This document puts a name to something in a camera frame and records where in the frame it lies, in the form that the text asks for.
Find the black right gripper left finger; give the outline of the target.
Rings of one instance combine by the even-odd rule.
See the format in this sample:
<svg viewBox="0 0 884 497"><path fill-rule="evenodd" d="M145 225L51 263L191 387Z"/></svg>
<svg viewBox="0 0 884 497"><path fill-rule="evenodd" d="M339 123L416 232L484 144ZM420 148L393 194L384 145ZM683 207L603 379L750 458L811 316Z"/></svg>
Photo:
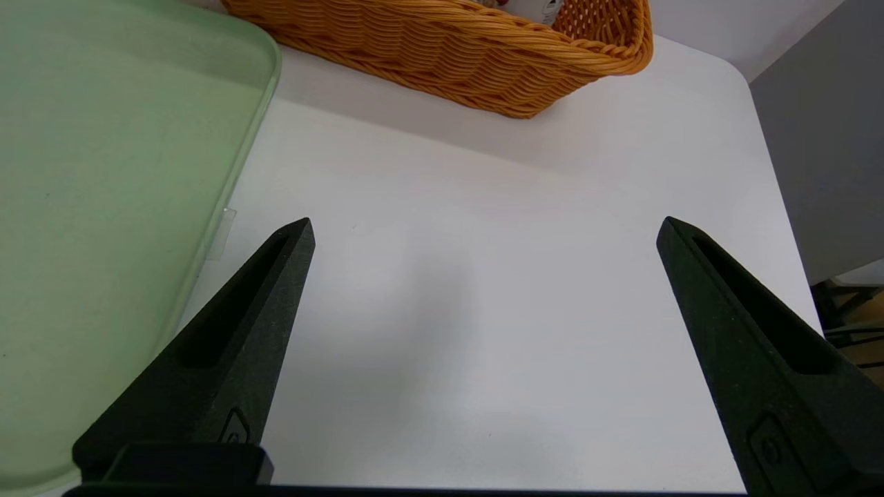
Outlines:
<svg viewBox="0 0 884 497"><path fill-rule="evenodd" d="M139 442L259 444L314 249L309 218L272 233L79 437L82 480Z"/></svg>

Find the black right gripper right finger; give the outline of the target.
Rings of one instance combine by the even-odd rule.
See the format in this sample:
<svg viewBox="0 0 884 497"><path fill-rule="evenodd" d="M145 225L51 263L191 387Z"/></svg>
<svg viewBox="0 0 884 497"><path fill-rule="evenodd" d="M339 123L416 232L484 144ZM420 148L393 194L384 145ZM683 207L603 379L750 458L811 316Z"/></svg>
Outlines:
<svg viewBox="0 0 884 497"><path fill-rule="evenodd" d="M883 394L693 224L656 239L749 493L880 493Z"/></svg>

